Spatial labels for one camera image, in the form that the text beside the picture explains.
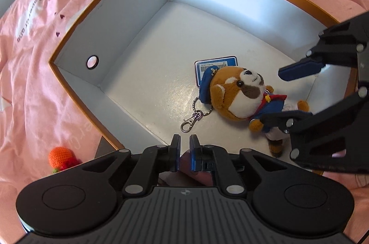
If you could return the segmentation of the person right hand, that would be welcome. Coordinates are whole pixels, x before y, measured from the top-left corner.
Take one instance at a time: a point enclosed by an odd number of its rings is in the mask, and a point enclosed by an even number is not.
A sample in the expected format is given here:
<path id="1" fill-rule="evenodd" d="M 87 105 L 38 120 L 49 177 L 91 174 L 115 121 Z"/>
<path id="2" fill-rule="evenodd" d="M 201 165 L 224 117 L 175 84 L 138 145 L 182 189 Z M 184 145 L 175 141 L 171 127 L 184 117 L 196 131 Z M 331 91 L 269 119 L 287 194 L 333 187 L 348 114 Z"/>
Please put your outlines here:
<path id="1" fill-rule="evenodd" d="M 333 155 L 331 155 L 332 158 L 343 158 L 346 155 L 346 149 L 333 153 Z"/>

